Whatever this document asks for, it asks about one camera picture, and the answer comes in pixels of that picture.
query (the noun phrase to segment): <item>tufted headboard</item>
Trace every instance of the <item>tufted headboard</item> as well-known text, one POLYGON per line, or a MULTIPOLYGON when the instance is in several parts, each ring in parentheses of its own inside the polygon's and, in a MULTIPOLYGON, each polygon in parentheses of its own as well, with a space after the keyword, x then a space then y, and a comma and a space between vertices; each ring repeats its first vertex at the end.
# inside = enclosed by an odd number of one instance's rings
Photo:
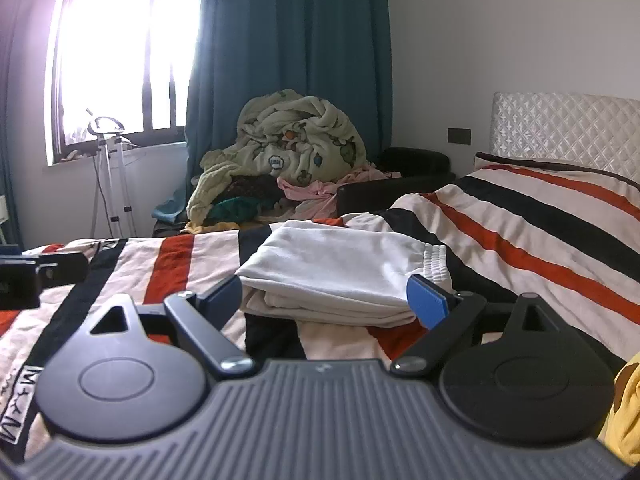
POLYGON ((640 101, 496 92, 491 153, 565 160, 640 182, 640 101))

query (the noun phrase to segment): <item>bed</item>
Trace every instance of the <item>bed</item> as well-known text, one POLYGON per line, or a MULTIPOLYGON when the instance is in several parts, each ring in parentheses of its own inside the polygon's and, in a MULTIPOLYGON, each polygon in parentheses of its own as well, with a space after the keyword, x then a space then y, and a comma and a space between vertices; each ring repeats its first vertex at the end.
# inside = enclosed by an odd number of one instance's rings
MULTIPOLYGON (((332 223, 445 244, 454 290, 503 302, 535 291, 612 368, 622 366, 640 350, 640 102, 499 93, 491 146, 492 154, 476 156, 472 174, 437 192, 405 195, 386 211, 332 223)), ((1 449, 21 462, 48 441, 34 386, 88 313, 118 292, 137 303, 203 292, 279 227, 78 240, 30 251, 79 250, 91 270, 84 283, 45 291, 39 309, 1 314, 1 449)), ((383 329, 237 311, 223 333, 260 362, 379 358, 388 366, 425 329, 418 322, 383 329)))

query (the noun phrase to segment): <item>white wall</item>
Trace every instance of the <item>white wall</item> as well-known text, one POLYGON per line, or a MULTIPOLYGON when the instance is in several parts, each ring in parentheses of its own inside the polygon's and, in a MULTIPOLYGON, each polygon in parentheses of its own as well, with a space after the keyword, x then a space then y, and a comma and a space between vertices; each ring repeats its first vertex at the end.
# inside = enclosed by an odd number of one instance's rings
MULTIPOLYGON (((8 118, 12 182, 27 248, 65 243, 90 234, 95 173, 91 160, 47 166, 45 102, 47 43, 56 0, 37 0, 27 25, 26 44, 14 50, 8 118)), ((153 208, 167 199, 186 171, 184 144, 133 150, 127 154, 127 181, 139 236, 151 236, 153 208)), ((114 188, 120 195, 120 184, 114 188)), ((108 236, 104 209, 98 210, 97 237, 108 236)))
POLYGON ((389 0, 395 146, 472 169, 495 91, 640 99, 640 0, 389 0), (447 144, 471 128, 472 145, 447 144))

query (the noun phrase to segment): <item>black switch plate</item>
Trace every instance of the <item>black switch plate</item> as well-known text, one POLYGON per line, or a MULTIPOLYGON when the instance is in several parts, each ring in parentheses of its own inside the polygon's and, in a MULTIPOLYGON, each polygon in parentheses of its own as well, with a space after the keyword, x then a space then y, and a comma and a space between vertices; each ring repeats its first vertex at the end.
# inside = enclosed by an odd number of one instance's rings
POLYGON ((471 145, 471 130, 468 128, 449 128, 449 142, 471 145))

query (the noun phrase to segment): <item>pink cloth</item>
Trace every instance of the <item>pink cloth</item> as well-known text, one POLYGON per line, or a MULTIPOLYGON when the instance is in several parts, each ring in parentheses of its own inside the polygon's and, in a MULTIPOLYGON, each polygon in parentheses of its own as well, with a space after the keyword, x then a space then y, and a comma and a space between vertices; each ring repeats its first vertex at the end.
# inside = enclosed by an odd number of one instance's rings
MULTIPOLYGON (((278 187, 284 191, 289 200, 302 202, 297 208, 292 220, 311 220, 315 218, 335 218, 337 204, 335 193, 340 186, 353 182, 368 182, 382 180, 388 174, 377 170, 375 166, 366 164, 345 175, 337 182, 320 182, 316 180, 306 187, 290 184, 283 178, 278 178, 278 187)), ((400 173, 392 172, 391 178, 398 178, 400 173)))

